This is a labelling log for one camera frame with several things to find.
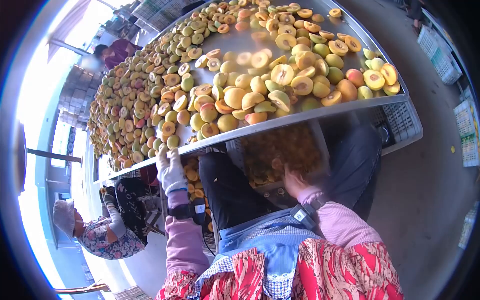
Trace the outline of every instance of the hand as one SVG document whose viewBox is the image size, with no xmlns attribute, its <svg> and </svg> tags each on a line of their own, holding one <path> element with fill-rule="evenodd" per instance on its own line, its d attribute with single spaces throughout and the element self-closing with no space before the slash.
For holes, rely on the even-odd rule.
<svg viewBox="0 0 480 300">
<path fill-rule="evenodd" d="M 173 191 L 187 190 L 188 181 L 183 173 L 178 148 L 171 150 L 170 162 L 167 160 L 167 145 L 162 144 L 159 150 L 158 161 L 156 163 L 158 170 L 157 178 L 162 183 L 162 187 L 167 196 Z"/>
<path fill-rule="evenodd" d="M 291 171 L 288 164 L 285 164 L 285 177 L 283 178 L 285 189 L 290 196 L 298 199 L 300 192 L 311 187 L 308 182 L 303 179 L 298 171 Z"/>
</svg>

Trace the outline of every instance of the floral shirt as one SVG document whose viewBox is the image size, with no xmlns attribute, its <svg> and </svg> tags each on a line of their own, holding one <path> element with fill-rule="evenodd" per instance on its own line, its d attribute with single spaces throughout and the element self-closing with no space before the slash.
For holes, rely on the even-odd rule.
<svg viewBox="0 0 480 300">
<path fill-rule="evenodd" d="M 200 300 L 271 300 L 264 293 L 265 257 L 256 248 L 233 256 L 233 272 L 203 282 Z M 199 274 L 169 274 L 156 300 L 195 298 Z M 402 288 L 382 242 L 343 249 L 325 240 L 307 239 L 299 246 L 292 300 L 403 300 Z"/>
<path fill-rule="evenodd" d="M 105 259 L 127 258 L 145 249 L 140 239 L 128 228 L 118 241 L 109 243 L 107 224 L 111 223 L 112 219 L 104 216 L 87 223 L 85 232 L 78 238 L 78 242 L 91 254 Z"/>
</svg>

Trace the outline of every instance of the sun hat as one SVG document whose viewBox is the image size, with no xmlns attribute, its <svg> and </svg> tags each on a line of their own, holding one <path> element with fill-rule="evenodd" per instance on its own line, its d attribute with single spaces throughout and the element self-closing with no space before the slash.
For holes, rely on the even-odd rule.
<svg viewBox="0 0 480 300">
<path fill-rule="evenodd" d="M 70 240 L 73 240 L 73 229 L 75 228 L 75 208 L 73 199 L 57 200 L 53 205 L 53 223 Z"/>
</svg>

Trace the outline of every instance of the stack of boxes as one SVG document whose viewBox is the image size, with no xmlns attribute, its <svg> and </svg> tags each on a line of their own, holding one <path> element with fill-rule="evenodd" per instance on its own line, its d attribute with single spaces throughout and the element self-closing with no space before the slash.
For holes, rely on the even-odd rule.
<svg viewBox="0 0 480 300">
<path fill-rule="evenodd" d="M 72 67 L 60 93 L 60 121 L 86 130 L 90 103 L 94 101 L 95 93 L 102 84 L 102 77 L 102 73 L 90 73 L 77 65 Z"/>
<path fill-rule="evenodd" d="M 145 0 L 132 12 L 132 15 L 156 31 L 162 32 L 182 16 L 182 8 L 193 2 L 195 0 Z"/>
</svg>

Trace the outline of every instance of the pink sleeve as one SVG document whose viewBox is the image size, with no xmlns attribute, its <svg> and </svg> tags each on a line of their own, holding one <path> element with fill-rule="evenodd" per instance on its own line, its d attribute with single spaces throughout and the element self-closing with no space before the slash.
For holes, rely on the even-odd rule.
<svg viewBox="0 0 480 300">
<path fill-rule="evenodd" d="M 299 202 L 311 203 L 322 192 L 317 187 L 310 187 L 299 195 Z M 381 242 L 375 229 L 370 227 L 355 212 L 336 202 L 327 202 L 317 211 L 319 230 L 325 239 L 343 248 L 362 243 Z"/>
<path fill-rule="evenodd" d="M 168 197 L 170 208 L 188 204 L 188 194 L 185 190 L 171 192 Z M 202 274 L 209 267 L 202 244 L 202 227 L 193 219 L 177 220 L 167 216 L 165 230 L 167 241 L 167 274 L 174 271 L 187 271 Z"/>
</svg>

